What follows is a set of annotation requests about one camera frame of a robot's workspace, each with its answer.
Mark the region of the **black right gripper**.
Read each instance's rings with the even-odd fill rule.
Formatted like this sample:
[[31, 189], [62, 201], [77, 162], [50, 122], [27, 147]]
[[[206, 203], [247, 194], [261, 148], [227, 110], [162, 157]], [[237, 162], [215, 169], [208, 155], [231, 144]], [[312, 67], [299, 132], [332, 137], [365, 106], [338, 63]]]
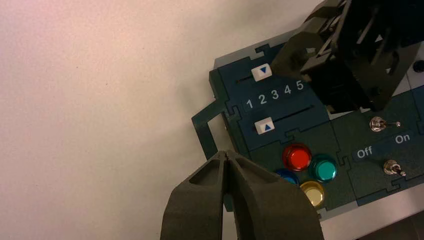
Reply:
[[421, 0], [324, 0], [304, 29], [328, 30], [326, 42], [295, 33], [270, 67], [279, 77], [305, 77], [330, 113], [380, 111], [415, 60], [423, 24]]

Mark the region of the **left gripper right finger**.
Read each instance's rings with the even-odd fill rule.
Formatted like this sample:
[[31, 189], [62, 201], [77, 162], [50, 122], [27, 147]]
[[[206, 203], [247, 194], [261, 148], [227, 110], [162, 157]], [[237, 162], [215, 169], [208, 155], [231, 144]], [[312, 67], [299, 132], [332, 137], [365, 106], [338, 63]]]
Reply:
[[239, 240], [322, 240], [319, 216], [297, 185], [228, 151], [228, 194]]

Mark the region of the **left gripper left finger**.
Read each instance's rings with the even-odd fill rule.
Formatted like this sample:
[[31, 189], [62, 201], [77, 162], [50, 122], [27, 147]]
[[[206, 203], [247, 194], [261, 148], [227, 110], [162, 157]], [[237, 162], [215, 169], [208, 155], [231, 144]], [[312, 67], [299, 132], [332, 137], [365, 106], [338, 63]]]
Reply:
[[172, 190], [160, 239], [222, 239], [227, 162], [226, 152], [217, 152]]

